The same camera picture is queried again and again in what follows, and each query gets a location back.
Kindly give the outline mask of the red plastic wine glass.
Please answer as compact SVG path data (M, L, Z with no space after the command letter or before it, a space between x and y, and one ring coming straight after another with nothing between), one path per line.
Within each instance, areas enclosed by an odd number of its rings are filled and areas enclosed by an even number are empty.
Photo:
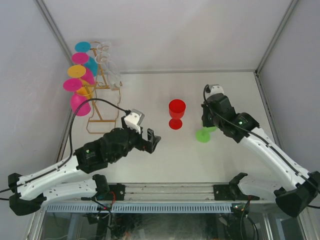
M186 110L185 102L181 99L174 99L169 103L168 109L171 117L168 123L169 127L173 130L179 130L183 126L182 117Z

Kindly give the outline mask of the green plastic wine glass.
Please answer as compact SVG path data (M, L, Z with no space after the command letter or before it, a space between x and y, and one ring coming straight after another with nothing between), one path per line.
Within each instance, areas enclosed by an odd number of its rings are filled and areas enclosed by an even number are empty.
M200 143L207 143L211 139L211 133L216 131L216 126L206 127L204 123L201 123L201 129L198 129L195 133L195 138Z

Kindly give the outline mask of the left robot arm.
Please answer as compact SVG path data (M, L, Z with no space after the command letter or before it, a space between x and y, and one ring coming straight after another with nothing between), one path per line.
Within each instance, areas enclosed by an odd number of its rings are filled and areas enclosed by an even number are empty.
M101 138L86 143L63 159L30 175L12 173L8 186L13 194L9 208L17 216L32 214L42 207L70 199L101 201L110 194L105 175L98 174L132 149L152 154L159 141L152 129L147 129L147 139L142 132L127 126L112 129Z

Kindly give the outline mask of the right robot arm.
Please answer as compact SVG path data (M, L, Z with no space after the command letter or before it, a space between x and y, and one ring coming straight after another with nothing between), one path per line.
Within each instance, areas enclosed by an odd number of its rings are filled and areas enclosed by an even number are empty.
M259 180L240 172L232 178L232 200L266 199L288 216L296 218L320 192L319 171L309 171L282 151L248 113L237 113L222 92L203 95L204 127L217 127L236 143L256 154L275 175L275 180Z

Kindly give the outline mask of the clear wine glass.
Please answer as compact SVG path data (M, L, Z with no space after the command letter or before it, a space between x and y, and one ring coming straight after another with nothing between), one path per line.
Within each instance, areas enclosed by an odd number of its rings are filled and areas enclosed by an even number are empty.
M111 60L111 56L107 52L101 52L95 57L101 74L111 90L118 90L122 86L122 77L118 67Z
M111 59L109 54L111 46L110 42L101 42L97 45L98 54L95 57L95 60L98 64L107 63Z

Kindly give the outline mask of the front magenta wine glass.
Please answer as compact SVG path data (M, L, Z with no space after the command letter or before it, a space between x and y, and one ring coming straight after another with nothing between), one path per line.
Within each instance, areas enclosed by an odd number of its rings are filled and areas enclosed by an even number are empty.
M83 82L78 78L70 78L63 83L63 88L68 92L73 92L70 99L70 106L72 112L75 113L77 108L87 100L85 96L87 94L86 89L83 87ZM77 116L86 116L91 111L90 104L85 103L77 112Z

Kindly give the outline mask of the magenta wine glass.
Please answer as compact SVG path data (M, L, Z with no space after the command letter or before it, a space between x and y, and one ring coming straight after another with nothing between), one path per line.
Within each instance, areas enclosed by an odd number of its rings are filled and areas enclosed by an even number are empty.
M87 94L86 89L83 87L83 82L78 78L70 78L63 83L63 88L68 92L73 92L70 99L70 106L72 112L75 113L77 108L87 100L85 96ZM77 116L86 116L91 111L90 104L85 103L77 112Z
M85 73L82 76L79 76L79 78L86 81L90 85L93 85L95 83L95 77L93 73L87 67L83 66L83 64L89 60L89 55L84 52L77 52L72 55L71 60L74 64L85 68Z

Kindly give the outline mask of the orange plastic wine glass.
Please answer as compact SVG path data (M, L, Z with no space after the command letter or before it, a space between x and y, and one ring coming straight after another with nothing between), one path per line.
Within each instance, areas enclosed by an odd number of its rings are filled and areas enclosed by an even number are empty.
M92 71L83 65L74 65L67 70L67 74L70 78L64 82L63 88L68 92L90 98L95 85Z

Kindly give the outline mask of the rear clear wine glass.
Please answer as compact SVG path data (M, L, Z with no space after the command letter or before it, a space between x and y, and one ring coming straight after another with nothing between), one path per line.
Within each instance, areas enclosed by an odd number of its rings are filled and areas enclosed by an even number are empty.
M98 54L95 57L95 60L98 64L107 63L111 59L109 54L111 46L110 42L101 42L97 45Z

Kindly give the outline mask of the rear magenta wine glass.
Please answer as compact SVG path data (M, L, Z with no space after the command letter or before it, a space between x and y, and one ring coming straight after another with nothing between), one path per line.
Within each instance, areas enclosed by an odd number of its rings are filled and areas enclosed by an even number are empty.
M89 55L84 52L77 52L72 55L71 60L74 64L85 68L85 73L82 76L79 76L79 78L86 81L90 85L93 85L95 83L95 77L93 73L87 67L83 66L83 64L89 60Z

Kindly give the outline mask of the cyan plastic wine glass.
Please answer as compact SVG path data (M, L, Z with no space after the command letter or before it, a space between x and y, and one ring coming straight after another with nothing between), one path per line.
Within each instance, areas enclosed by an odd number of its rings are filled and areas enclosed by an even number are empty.
M77 53L87 53L91 50L91 44L87 41L81 41L75 45L74 49ZM98 64L96 63L93 57L90 56L89 60L86 63L83 63L82 65L88 68L93 73L94 77L97 76Z

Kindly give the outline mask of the aluminium mounting rail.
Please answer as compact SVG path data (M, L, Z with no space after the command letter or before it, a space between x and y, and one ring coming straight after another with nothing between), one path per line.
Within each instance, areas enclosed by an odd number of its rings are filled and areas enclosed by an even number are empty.
M223 202L253 201L275 202L274 191L280 188L276 182L254 179L234 183L121 183L125 185L124 200L117 202L217 202L213 185L228 184L235 200Z

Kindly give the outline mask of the left black base bracket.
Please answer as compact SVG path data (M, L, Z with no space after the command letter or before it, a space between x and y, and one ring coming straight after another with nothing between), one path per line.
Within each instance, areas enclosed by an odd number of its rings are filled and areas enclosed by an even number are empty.
M125 199L126 186L124 184L110 184L109 192L96 197L98 201L123 201Z

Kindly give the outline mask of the black base bracket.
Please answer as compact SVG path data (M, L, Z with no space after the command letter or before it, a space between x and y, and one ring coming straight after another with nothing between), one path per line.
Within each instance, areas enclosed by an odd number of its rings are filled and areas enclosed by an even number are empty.
M236 198L228 184L213 185L213 194L216 201L235 201Z
M126 186L124 184L110 184L109 192L96 197L98 201L123 201L125 199Z

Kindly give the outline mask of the right black base bracket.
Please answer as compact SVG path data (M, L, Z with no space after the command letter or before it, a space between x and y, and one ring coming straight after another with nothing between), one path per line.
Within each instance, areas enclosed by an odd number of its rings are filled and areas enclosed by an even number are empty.
M235 201L236 198L228 184L213 185L213 194L216 201Z

